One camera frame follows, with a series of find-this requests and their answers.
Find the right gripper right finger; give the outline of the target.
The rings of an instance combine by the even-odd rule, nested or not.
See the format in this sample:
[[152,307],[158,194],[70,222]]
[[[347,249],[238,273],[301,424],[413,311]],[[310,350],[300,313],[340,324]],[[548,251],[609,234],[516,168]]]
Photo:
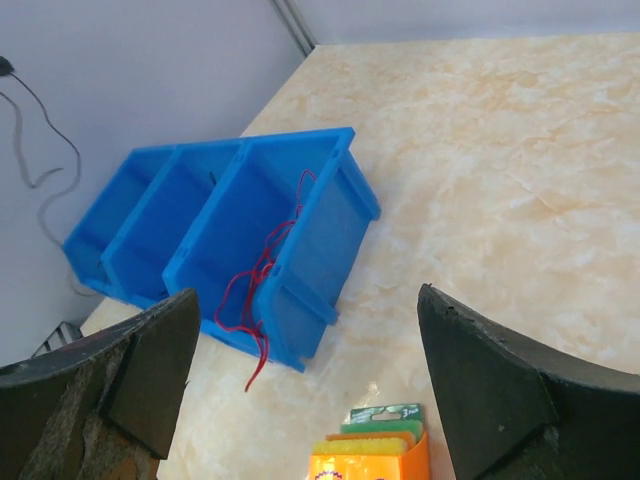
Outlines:
[[417,313],[457,478],[638,478],[638,375],[553,349],[429,284]]

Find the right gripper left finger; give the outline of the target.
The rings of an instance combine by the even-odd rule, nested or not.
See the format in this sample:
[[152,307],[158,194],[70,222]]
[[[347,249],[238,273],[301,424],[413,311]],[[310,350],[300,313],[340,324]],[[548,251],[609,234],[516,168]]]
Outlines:
[[154,479],[200,329],[194,289],[1,369],[4,479]]

